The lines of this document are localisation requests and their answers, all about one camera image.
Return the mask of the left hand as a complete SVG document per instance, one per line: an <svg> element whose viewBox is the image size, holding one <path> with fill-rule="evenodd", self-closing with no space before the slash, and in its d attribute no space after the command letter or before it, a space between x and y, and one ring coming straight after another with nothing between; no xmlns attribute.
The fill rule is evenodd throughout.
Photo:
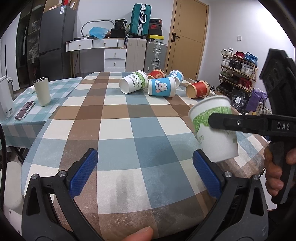
<svg viewBox="0 0 296 241"><path fill-rule="evenodd" d="M125 237L122 241L150 241L152 240L153 234L154 230L150 226L147 226Z"/></svg>

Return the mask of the right hand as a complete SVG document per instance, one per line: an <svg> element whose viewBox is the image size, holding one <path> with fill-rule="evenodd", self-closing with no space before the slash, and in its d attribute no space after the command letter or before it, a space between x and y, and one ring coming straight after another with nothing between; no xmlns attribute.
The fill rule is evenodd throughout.
<svg viewBox="0 0 296 241"><path fill-rule="evenodd" d="M273 163L273 154L267 146L264 150L264 167L266 169L266 188L271 196L277 196L278 192L283 188L283 181L280 180L282 175L282 168ZM296 150L293 148L286 155L286 162L288 165L295 165Z"/></svg>

